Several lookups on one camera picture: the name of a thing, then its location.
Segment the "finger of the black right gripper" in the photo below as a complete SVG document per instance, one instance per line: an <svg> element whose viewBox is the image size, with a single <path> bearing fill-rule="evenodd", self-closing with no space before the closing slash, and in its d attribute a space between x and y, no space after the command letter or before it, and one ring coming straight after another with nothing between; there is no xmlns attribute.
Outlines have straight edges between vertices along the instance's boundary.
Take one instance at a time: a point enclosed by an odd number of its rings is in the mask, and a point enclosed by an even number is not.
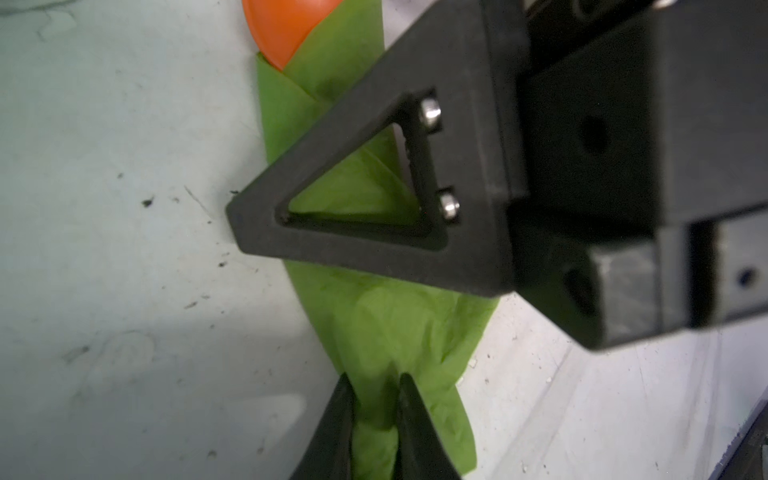
<svg viewBox="0 0 768 480"><path fill-rule="evenodd" d="M494 297L514 287L507 212L528 193L517 80L530 41L518 1L438 1L227 205L241 251ZM290 201L382 129L401 128L418 219L293 214Z"/></svg>

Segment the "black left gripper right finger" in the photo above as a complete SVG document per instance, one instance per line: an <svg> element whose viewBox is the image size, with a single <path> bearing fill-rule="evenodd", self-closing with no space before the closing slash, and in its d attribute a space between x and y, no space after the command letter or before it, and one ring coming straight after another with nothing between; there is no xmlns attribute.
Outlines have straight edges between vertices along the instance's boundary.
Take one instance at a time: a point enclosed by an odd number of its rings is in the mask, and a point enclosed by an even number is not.
<svg viewBox="0 0 768 480"><path fill-rule="evenodd" d="M402 374L399 381L396 427L398 450L394 479L461 478L440 441L414 378L408 373Z"/></svg>

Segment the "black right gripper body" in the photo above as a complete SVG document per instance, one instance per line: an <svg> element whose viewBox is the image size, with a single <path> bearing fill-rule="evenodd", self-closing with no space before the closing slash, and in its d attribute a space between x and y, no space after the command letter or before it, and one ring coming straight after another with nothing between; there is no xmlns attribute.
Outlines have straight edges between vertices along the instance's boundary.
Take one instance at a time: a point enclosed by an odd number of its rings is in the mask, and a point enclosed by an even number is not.
<svg viewBox="0 0 768 480"><path fill-rule="evenodd" d="M518 290L602 350L767 311L767 5L538 1Z"/></svg>

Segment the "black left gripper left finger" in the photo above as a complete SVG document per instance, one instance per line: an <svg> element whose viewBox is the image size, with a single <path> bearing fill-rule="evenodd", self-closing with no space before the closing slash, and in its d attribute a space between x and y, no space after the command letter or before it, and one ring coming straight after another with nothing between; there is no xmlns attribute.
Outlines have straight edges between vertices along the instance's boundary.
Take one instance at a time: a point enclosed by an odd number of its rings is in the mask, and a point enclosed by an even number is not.
<svg viewBox="0 0 768 480"><path fill-rule="evenodd" d="M343 374L291 480L352 478L354 409L355 393L348 376Z"/></svg>

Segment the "green paper napkin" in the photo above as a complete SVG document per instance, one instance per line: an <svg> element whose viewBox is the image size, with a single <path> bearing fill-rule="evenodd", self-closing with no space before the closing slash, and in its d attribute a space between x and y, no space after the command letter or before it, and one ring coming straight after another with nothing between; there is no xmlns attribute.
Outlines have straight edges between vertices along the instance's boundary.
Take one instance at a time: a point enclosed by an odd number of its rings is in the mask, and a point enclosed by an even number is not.
<svg viewBox="0 0 768 480"><path fill-rule="evenodd" d="M341 1L306 37L283 70L256 60L263 141L276 161L384 51L382 5ZM408 224L417 205L386 129L300 194L295 213ZM470 420L457 382L497 307L459 294L372 274L289 261L286 270L334 367L357 401L351 440L357 479L393 476L400 376L412 375L433 425L460 474L477 465Z"/></svg>

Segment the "orange plastic spoon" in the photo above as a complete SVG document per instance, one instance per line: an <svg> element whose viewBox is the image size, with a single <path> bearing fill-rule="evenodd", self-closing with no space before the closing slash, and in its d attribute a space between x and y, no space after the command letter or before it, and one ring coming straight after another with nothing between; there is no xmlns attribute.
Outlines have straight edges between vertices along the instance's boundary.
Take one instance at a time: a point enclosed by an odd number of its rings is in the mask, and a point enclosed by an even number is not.
<svg viewBox="0 0 768 480"><path fill-rule="evenodd" d="M341 0L242 0L245 20L261 54L283 70L312 30Z"/></svg>

